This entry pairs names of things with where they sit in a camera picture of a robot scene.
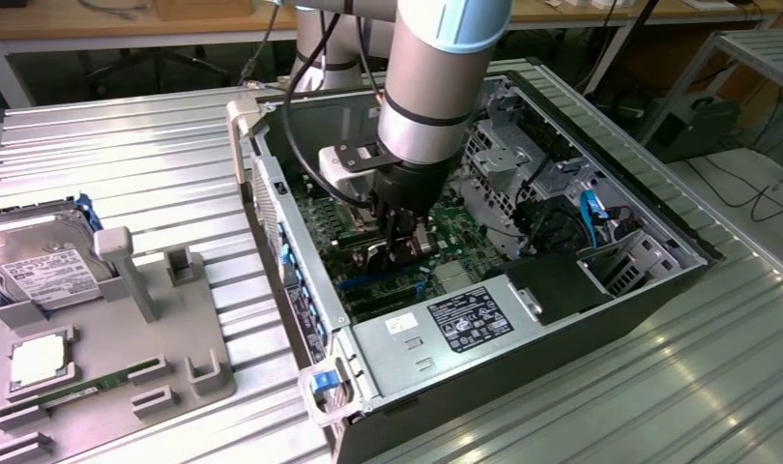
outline motherboard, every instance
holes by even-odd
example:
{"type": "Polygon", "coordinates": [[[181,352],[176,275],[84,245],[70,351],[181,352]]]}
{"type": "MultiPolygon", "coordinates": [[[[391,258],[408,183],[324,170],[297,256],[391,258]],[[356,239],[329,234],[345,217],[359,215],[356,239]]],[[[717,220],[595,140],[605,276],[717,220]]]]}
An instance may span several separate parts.
{"type": "Polygon", "coordinates": [[[357,322],[481,281],[487,271],[507,261],[452,190],[433,207],[428,220],[436,249],[416,264],[377,275],[353,271],[348,252],[360,240],[377,235],[371,212],[328,196],[297,195],[296,202],[336,292],[357,322]]]}

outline hard drive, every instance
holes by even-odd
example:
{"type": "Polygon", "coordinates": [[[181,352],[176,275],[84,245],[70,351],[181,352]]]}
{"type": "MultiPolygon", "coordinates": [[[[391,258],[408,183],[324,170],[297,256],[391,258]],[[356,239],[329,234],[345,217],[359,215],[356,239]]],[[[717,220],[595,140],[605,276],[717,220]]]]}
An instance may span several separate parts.
{"type": "Polygon", "coordinates": [[[100,296],[114,277],[93,255],[89,210],[65,200],[0,214],[0,293],[52,310],[100,296]]]}

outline barcode label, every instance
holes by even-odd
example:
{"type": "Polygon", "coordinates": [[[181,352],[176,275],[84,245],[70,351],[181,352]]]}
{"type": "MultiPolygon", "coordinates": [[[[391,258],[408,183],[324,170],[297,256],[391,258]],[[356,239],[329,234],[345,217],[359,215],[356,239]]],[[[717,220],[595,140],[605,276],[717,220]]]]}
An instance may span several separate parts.
{"type": "Polygon", "coordinates": [[[96,277],[76,249],[4,264],[1,268],[40,305],[97,290],[96,277]]]}

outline wooden table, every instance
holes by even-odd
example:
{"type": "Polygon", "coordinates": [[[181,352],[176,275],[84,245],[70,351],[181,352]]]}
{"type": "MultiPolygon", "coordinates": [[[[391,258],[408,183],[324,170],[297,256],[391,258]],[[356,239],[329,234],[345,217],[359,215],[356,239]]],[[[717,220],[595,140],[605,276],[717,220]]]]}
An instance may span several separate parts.
{"type": "MultiPolygon", "coordinates": [[[[777,0],[759,2],[765,16],[761,27],[767,27],[783,12],[783,6],[777,0]]],[[[106,5],[130,6],[134,3],[136,0],[108,0],[106,5]]],[[[254,43],[264,36],[272,8],[264,0],[254,0],[254,12],[248,16],[180,21],[162,21],[154,9],[137,12],[136,20],[125,20],[82,8],[76,0],[29,0],[29,6],[24,9],[0,9],[0,91],[6,103],[10,107],[32,105],[32,98],[9,63],[8,57],[13,53],[254,43]]],[[[628,37],[640,8],[616,9],[611,15],[608,24],[617,26],[619,31],[592,78],[595,85],[628,37]]],[[[511,29],[596,27],[604,24],[607,13],[607,10],[591,6],[573,7],[565,2],[553,8],[540,0],[515,0],[511,29]]],[[[737,9],[732,12],[699,12],[681,0],[660,0],[648,23],[731,21],[743,19],[741,15],[737,9]]],[[[270,40],[293,40],[294,29],[294,10],[284,8],[270,40]]]]}

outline hard drive label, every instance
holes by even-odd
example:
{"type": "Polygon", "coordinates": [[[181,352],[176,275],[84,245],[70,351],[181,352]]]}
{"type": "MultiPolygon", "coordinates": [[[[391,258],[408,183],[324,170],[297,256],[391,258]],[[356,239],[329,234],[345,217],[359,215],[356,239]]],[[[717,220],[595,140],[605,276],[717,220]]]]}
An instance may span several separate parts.
{"type": "Polygon", "coordinates": [[[455,353],[515,330],[485,287],[431,304],[428,310],[455,353]]]}
{"type": "Polygon", "coordinates": [[[76,249],[1,265],[26,297],[44,304],[97,289],[97,281],[76,249]]]}

